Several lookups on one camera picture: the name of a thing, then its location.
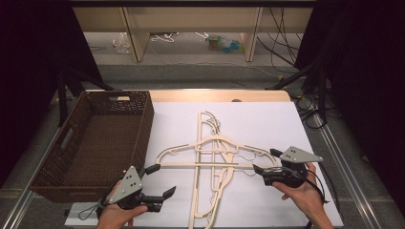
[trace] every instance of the person's left hand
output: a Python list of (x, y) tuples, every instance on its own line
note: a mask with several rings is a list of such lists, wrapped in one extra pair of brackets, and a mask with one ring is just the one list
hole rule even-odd
[[(110, 195), (114, 193), (119, 184), (120, 182), (116, 184)], [(119, 229), (122, 228), (126, 222), (128, 222), (129, 227), (132, 227), (134, 225), (134, 218), (142, 215), (147, 210), (148, 208), (143, 205), (130, 210), (123, 210), (117, 204), (107, 205), (98, 220), (97, 229)]]

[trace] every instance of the human hand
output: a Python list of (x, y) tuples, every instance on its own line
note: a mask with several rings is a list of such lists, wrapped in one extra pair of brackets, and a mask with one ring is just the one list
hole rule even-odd
[[(311, 172), (308, 173), (307, 179), (316, 184), (316, 168), (312, 163), (307, 163)], [(282, 200), (291, 198), (295, 205), (307, 216), (316, 228), (329, 229), (333, 228), (328, 218), (319, 193), (307, 182), (304, 182), (298, 188), (290, 188), (281, 182), (273, 182), (272, 186), (284, 193)]]
[[(120, 181), (109, 195), (114, 193), (119, 184)], [(133, 227), (134, 218), (142, 215), (147, 210), (148, 208), (143, 205), (130, 210), (123, 210), (117, 204), (107, 205), (98, 220), (97, 229), (120, 229), (126, 222), (128, 222), (129, 227)]]

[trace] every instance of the gray floor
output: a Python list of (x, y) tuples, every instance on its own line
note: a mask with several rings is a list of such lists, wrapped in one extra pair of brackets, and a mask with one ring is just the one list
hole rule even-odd
[[(119, 39), (118, 34), (86, 33), (86, 37), (105, 83), (117, 89), (263, 89), (275, 85), (278, 82), (277, 76), (290, 75), (278, 72), (272, 67), (269, 52), (260, 43), (257, 44), (254, 60), (246, 63), (245, 56), (241, 52), (222, 53), (210, 50), (207, 43), (198, 35), (181, 33), (173, 36), (175, 41), (173, 43), (160, 40), (150, 42), (142, 62), (135, 63), (131, 54), (117, 53), (112, 46), (113, 40)], [(226, 37), (240, 40), (238, 34), (226, 34)], [(260, 38), (272, 46), (267, 34), (261, 34)], [(288, 35), (288, 42), (291, 46), (299, 47), (299, 39), (295, 34)], [(275, 51), (282, 53), (283, 57), (290, 58), (285, 47), (280, 45), (275, 47)], [(274, 58), (273, 64), (279, 70), (296, 71), (279, 58)], [(291, 96), (295, 96), (300, 93), (303, 81), (304, 79), (299, 79), (288, 85), (285, 90)], [(86, 89), (95, 88), (90, 84), (84, 85)], [(332, 98), (329, 98), (329, 106), (333, 107)], [(380, 228), (405, 228), (403, 216), (373, 167), (360, 159), (361, 149), (346, 126), (345, 120), (339, 118), (338, 111), (331, 110), (328, 112), (328, 122), (328, 127), (350, 165), (353, 176), (375, 212)], [(57, 124), (58, 104), (53, 100), (30, 149), (22, 155), (0, 190), (2, 225), (52, 141)], [(313, 151), (325, 159), (324, 165), (336, 188), (344, 228), (368, 228), (321, 131), (311, 129), (305, 124), (304, 126)], [(35, 195), (19, 228), (66, 228), (64, 222), (70, 207), (71, 204), (55, 204)]]

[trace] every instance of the brown woven basket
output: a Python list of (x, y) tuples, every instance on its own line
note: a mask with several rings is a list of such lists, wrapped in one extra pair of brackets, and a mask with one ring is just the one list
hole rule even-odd
[(149, 92), (85, 92), (30, 189), (53, 202), (98, 201), (123, 170), (144, 166), (154, 109)]

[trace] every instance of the white tabletop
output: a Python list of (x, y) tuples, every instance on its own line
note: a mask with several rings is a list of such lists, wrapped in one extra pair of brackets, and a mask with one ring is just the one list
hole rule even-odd
[[(198, 113), (209, 111), (221, 121), (223, 135), (244, 145), (264, 150), (275, 148), (286, 150), (293, 145), (312, 152), (308, 137), (295, 106), (292, 102), (154, 102), (155, 116), (150, 135), (145, 167), (155, 164), (158, 154), (173, 146), (195, 143), (198, 131)], [(193, 161), (192, 153), (174, 155), (171, 160)], [(342, 227), (330, 191), (320, 173), (326, 192), (325, 209), (334, 227)], [(203, 207), (209, 204), (209, 169), (202, 169), (200, 202)], [(160, 169), (143, 177), (143, 193), (147, 196), (161, 196), (173, 186), (176, 193), (163, 203), (160, 213), (145, 213), (135, 219), (137, 227), (147, 228), (187, 228), (194, 183), (194, 169)], [(224, 188), (217, 214), (215, 228), (266, 228), (300, 227), (308, 223), (304, 214), (289, 200), (281, 200), (282, 193), (271, 186), (265, 186), (261, 176), (248, 176), (236, 172), (231, 182)], [(94, 227), (96, 214), (86, 220), (77, 217), (78, 212), (94, 203), (75, 203), (65, 225), (73, 227)], [(195, 227), (202, 228), (206, 220), (199, 219)]]

